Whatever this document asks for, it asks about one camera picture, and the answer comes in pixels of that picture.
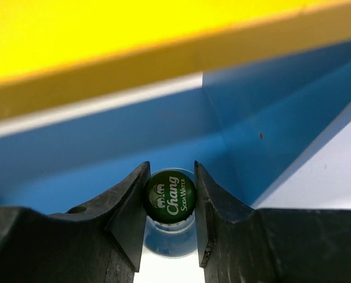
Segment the clear Chang soda bottle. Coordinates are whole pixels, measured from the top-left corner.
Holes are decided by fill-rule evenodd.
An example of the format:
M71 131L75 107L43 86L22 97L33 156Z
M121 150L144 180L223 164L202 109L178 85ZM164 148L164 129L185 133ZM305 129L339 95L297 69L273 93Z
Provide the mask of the clear Chang soda bottle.
M152 173L142 195L147 218L143 246L164 258L178 259L197 250L196 189L191 171L167 168Z

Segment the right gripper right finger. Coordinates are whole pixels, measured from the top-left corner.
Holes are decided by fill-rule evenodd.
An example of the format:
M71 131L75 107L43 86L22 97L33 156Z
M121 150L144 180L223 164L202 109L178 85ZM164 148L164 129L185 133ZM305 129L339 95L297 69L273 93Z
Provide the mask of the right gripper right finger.
M206 282L351 282L351 210L253 209L194 164Z

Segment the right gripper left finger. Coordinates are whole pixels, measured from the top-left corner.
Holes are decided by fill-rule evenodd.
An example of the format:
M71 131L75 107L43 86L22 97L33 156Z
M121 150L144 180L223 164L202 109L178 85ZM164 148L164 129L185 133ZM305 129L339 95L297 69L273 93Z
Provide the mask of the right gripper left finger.
M0 282L132 282L140 269L150 178L141 163L66 213L0 206Z

